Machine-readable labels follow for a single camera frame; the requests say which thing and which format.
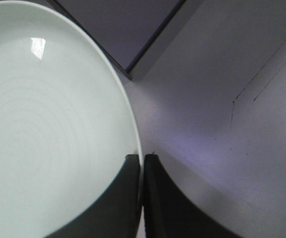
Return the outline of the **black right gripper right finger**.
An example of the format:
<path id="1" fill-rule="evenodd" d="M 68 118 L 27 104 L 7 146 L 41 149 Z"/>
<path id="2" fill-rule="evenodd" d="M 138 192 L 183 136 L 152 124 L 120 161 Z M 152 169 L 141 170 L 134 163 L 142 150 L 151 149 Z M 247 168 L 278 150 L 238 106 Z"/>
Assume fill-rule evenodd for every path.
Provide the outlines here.
<path id="1" fill-rule="evenodd" d="M 156 154 L 144 157 L 143 210 L 148 238 L 237 237 L 184 195 Z"/>

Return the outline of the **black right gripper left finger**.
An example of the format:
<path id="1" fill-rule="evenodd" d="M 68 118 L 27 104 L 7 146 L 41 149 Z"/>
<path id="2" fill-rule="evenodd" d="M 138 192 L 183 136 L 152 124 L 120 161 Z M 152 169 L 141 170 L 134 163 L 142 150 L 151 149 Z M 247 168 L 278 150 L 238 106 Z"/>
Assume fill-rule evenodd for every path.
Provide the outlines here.
<path id="1" fill-rule="evenodd" d="M 109 187 L 49 238 L 135 238 L 140 222 L 140 161 L 127 155 Z"/>

